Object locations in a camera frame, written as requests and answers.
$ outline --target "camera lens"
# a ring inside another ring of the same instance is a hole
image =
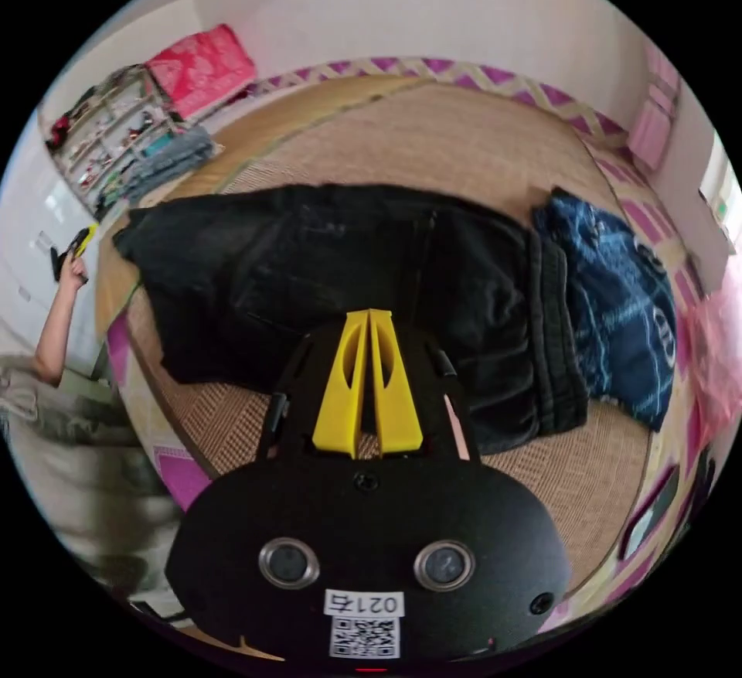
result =
[[[417,582],[429,591],[452,591],[474,572],[474,555],[463,544],[437,541],[428,544],[415,558]]]
[[[436,549],[425,562],[425,572],[434,582],[447,585],[459,579],[466,567],[461,552],[452,547]]]
[[[277,588],[305,588],[319,576],[315,553],[304,542],[288,537],[269,541],[260,550],[258,566]]]

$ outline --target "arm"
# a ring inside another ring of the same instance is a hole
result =
[[[52,387],[58,387],[62,380],[72,312],[84,277],[85,264],[68,253],[62,266],[60,285],[46,317],[32,362],[37,377]]]

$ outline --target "printed number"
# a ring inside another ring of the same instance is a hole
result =
[[[329,616],[404,616],[402,593],[325,591],[325,614]]]

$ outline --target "yellow plastic part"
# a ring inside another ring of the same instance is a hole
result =
[[[423,443],[392,313],[368,309],[345,316],[312,435],[319,451],[358,457],[369,337],[376,433],[382,456],[417,451]]]
[[[368,335],[369,311],[349,312],[311,437],[320,451],[358,455]]]
[[[84,252],[85,248],[88,246],[89,242],[93,239],[95,236],[96,230],[98,229],[97,224],[91,224],[87,228],[87,236],[85,239],[80,243],[80,245],[77,246],[77,250],[75,250],[75,258],[79,258]]]
[[[376,433],[381,454],[417,451],[423,443],[423,432],[392,324],[392,313],[369,310],[369,330]]]

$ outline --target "red bag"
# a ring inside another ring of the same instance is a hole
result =
[[[728,260],[721,289],[689,313],[689,334],[704,446],[742,411],[742,256]]]

